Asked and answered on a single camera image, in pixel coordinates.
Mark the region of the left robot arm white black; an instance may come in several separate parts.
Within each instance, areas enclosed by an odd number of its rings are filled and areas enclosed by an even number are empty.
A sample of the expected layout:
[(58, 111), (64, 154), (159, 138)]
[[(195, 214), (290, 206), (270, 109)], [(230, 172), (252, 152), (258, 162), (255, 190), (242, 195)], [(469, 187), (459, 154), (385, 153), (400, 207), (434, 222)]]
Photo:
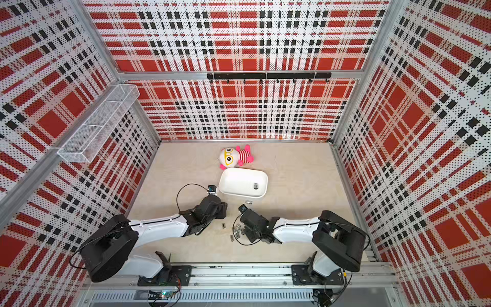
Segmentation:
[(135, 249), (159, 240), (199, 235), (212, 221), (223, 220), (227, 208), (227, 203), (209, 194), (193, 209), (169, 217), (138, 221), (114, 216), (81, 244), (83, 269), (93, 283), (116, 275), (154, 278), (164, 268), (164, 255), (138, 255)]

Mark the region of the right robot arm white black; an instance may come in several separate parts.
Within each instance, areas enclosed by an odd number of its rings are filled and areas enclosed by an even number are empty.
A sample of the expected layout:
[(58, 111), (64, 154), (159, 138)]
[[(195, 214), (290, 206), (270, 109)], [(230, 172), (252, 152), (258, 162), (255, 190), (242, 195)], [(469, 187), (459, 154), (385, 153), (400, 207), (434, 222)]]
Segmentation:
[(296, 285), (341, 285), (342, 272), (360, 271), (367, 234), (332, 211), (307, 220), (268, 220), (245, 205), (239, 212), (251, 244), (312, 243), (318, 248), (304, 265), (292, 267)]

